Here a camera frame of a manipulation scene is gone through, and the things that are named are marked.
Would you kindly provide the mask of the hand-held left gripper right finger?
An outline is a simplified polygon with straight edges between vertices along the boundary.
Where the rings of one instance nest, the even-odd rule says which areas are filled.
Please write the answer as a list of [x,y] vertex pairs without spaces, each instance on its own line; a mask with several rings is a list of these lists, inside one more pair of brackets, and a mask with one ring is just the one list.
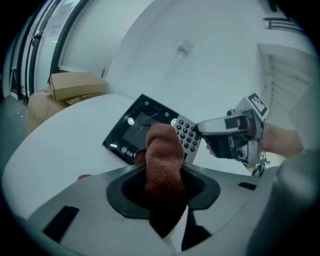
[[212,170],[192,164],[185,168],[217,181],[220,194],[205,210],[194,212],[195,221],[211,236],[182,256],[245,256],[253,231],[271,194],[277,167],[268,168],[261,177]]

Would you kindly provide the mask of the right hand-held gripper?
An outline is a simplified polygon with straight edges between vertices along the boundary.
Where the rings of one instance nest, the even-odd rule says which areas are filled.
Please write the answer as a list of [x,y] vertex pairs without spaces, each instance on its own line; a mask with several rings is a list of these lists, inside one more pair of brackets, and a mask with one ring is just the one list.
[[228,110],[226,117],[199,122],[195,125],[195,131],[210,145],[217,158],[256,165],[266,161],[260,157],[259,142],[268,114],[267,105],[254,92]]

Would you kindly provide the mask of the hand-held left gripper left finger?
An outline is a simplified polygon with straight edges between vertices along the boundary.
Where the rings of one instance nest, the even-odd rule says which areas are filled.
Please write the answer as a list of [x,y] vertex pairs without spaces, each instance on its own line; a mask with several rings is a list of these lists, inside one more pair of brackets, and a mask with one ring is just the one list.
[[130,219],[108,202],[108,185],[145,167],[128,166],[80,179],[27,219],[32,237],[53,256],[171,256],[146,219]]

